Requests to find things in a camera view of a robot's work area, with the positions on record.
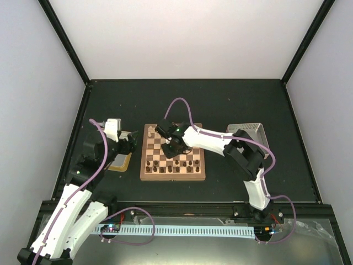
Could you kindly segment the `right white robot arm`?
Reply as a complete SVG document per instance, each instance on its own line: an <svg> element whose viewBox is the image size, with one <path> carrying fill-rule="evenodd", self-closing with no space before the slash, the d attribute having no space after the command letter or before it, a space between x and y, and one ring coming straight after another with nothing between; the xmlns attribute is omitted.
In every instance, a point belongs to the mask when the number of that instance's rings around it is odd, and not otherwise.
<svg viewBox="0 0 353 265"><path fill-rule="evenodd" d="M270 194L264 181L265 147L244 130L234 134L206 130L188 122L179 125L162 119L155 131L166 140L162 150L173 158L193 148L201 148L224 157L245 185L252 219L261 223L271 215Z"/></svg>

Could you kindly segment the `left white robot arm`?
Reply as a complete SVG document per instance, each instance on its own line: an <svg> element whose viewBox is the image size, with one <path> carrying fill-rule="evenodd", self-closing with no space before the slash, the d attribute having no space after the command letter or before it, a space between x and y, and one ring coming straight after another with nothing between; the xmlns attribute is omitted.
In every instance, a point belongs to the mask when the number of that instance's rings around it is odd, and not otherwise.
<svg viewBox="0 0 353 265"><path fill-rule="evenodd" d="M137 131L107 129L87 136L45 228L30 247L19 251L17 259L21 264L72 264L94 228L104 219L117 217L116 197L94 190L117 155L135 151L137 138Z"/></svg>

